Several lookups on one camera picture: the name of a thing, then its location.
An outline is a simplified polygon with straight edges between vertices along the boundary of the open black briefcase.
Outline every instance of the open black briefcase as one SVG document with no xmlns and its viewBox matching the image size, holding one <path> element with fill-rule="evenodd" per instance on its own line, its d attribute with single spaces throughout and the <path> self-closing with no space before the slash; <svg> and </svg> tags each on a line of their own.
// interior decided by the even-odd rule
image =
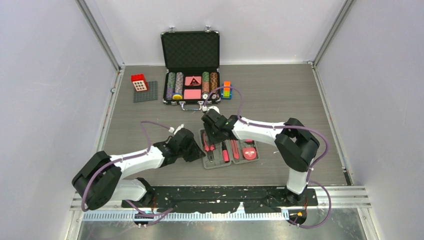
<svg viewBox="0 0 424 240">
<path fill-rule="evenodd" d="M 220 33 L 218 31 L 168 31 L 161 34 L 166 76 L 163 103 L 202 105 L 220 82 Z M 208 104 L 221 102 L 221 91 Z"/>
</svg>

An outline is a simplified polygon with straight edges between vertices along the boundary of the screwdriver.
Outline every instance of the screwdriver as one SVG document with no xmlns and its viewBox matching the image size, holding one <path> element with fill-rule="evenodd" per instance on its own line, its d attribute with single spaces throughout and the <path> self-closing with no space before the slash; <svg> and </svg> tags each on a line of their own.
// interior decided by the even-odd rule
<svg viewBox="0 0 424 240">
<path fill-rule="evenodd" d="M 228 163 L 230 161 L 230 157 L 228 156 L 227 145 L 225 142 L 222 142 L 222 156 L 224 158 L 224 162 Z"/>
</svg>

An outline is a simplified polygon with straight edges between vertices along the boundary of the toolbox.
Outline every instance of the toolbox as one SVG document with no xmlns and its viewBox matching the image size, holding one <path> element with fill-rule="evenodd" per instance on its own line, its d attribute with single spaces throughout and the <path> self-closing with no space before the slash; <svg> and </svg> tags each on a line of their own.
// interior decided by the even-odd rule
<svg viewBox="0 0 424 240">
<path fill-rule="evenodd" d="M 199 133 L 201 148 L 206 152 L 206 156 L 202 158 L 205 169 L 225 167 L 232 163 L 244 164 L 260 159 L 258 147 L 253 140 L 225 140 L 211 145 L 205 130 L 201 129 Z"/>
<path fill-rule="evenodd" d="M 207 94 L 221 85 L 219 31 L 212 31 L 210 27 L 205 31 L 170 28 L 160 37 L 166 66 L 163 103 L 181 105 L 183 110 L 186 110 L 184 105 L 201 106 Z M 207 103 L 220 101 L 221 91 L 218 90 Z"/>
</svg>

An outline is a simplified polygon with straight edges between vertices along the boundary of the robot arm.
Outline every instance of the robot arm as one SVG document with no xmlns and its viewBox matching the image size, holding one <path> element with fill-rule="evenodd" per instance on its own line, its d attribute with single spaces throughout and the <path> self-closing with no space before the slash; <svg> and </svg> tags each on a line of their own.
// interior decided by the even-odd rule
<svg viewBox="0 0 424 240">
<path fill-rule="evenodd" d="M 242 117 L 241 119 L 246 122 L 244 123 L 236 115 L 227 119 L 215 109 L 210 108 L 201 118 L 211 144 L 217 144 L 228 139 L 251 139 L 276 146 L 290 168 L 286 184 L 289 198 L 293 198 L 294 202 L 300 201 L 308 184 L 309 166 L 317 154 L 320 146 L 319 141 L 306 130 L 287 128 L 281 130 L 250 125 L 250 123 L 255 123 L 266 126 L 303 126 L 295 118 L 290 118 L 287 122 L 272 123 L 253 121 Z"/>
<path fill-rule="evenodd" d="M 89 188 L 85 203 L 90 210 L 102 207 L 110 200 L 147 201 L 149 184 L 142 178 L 125 180 L 124 178 L 147 169 L 162 168 L 175 163 L 178 158 L 193 162 L 205 156 L 194 140 L 191 131 L 182 126 L 168 140 L 154 143 L 147 149 L 124 155 L 107 155 L 99 151 L 73 178 L 72 185 L 83 196 L 88 182 L 102 166 L 114 162 L 105 168 Z"/>
</svg>

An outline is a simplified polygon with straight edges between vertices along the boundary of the gray wooden tabletop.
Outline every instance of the gray wooden tabletop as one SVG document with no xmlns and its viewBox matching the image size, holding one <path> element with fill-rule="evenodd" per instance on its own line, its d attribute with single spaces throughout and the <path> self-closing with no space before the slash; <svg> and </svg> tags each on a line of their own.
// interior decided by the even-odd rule
<svg viewBox="0 0 424 240">
<path fill-rule="evenodd" d="M 125 154 L 147 147 L 140 121 L 151 120 L 162 124 L 185 127 L 195 134 L 203 128 L 201 112 L 184 112 L 180 106 L 164 105 L 164 66 L 127 66 L 118 93 L 104 150 L 109 155 Z M 133 103 L 134 87 L 131 75 L 144 74 L 147 81 L 158 82 L 158 100 Z M 222 65 L 221 82 L 231 81 L 244 96 L 243 117 L 263 122 L 285 122 L 290 117 L 327 136 L 329 153 L 316 165 L 311 179 L 324 185 L 345 185 L 342 164 L 318 92 L 312 69 L 307 64 Z M 234 91 L 231 100 L 217 105 L 220 113 L 229 117 L 236 114 L 240 97 Z M 146 124 L 152 142 L 165 141 L 169 132 L 156 125 Z M 324 151 L 324 142 L 318 154 Z M 261 160 L 227 167 L 204 169 L 201 160 L 176 163 L 159 169 L 149 169 L 131 177 L 145 178 L 153 186 L 163 185 L 285 185 L 289 168 L 277 148 L 258 144 Z"/>
</svg>

